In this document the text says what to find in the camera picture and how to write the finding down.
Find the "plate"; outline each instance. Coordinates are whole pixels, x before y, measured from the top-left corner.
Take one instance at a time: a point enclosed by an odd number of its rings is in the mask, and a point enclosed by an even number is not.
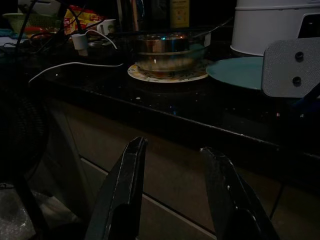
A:
[[[206,78],[208,76],[206,67],[212,63],[210,60],[203,59],[190,70],[176,72],[150,72],[142,70],[133,64],[127,72],[131,77],[145,82],[163,84],[185,83]]]
[[[261,90],[263,60],[261,56],[228,58],[207,66],[206,72],[226,84]]]

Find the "snack bag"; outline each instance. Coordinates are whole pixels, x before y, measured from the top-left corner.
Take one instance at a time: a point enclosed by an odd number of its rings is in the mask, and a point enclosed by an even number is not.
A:
[[[74,11],[75,15],[78,16],[82,29],[105,19],[104,16],[95,13],[93,10],[83,9],[82,7],[74,5],[70,5],[69,7]],[[67,9],[64,15],[63,25],[65,35],[72,34],[74,31],[78,30],[76,18],[69,9]]]

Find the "screw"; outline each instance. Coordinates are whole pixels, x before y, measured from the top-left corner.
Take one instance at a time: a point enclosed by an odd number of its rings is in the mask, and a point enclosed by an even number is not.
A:
[[[292,83],[295,87],[300,87],[301,85],[301,77],[299,76],[295,76],[293,79],[292,79]]]
[[[302,51],[298,51],[294,57],[295,60],[300,63],[304,60],[304,53]]]

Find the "plug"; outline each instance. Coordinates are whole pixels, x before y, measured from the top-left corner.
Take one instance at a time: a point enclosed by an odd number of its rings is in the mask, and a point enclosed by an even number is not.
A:
[[[85,33],[76,33],[72,36],[74,49],[78,51],[80,56],[88,56],[88,39]]]

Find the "white cable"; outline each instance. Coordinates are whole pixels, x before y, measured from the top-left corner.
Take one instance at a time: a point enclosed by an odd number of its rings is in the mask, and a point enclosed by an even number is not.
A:
[[[107,36],[103,35],[102,33],[98,32],[96,30],[93,30],[93,29],[89,29],[88,31],[85,32],[85,34],[87,34],[88,32],[95,32],[95,33],[101,35],[102,37],[107,39],[110,43],[112,43],[112,45],[114,46],[115,49],[118,49],[117,46],[115,45],[115,43],[110,38],[108,38]]]
[[[66,63],[62,63],[56,66],[52,66],[49,67],[43,71],[41,71],[40,73],[38,73],[37,75],[35,75],[33,78],[31,78],[28,82],[28,84],[30,85],[31,81],[37,77],[39,77],[41,74],[45,73],[46,71],[49,71],[51,69],[55,69],[58,67],[62,67],[62,66],[67,66],[67,65],[72,65],[72,64],[79,64],[79,65],[85,65],[85,66],[92,66],[92,67],[103,67],[103,68],[116,68],[116,67],[120,67],[123,65],[123,63],[119,64],[119,65],[99,65],[99,64],[90,64],[90,63],[84,63],[84,62],[79,62],[79,61],[73,61],[73,62],[66,62]]]

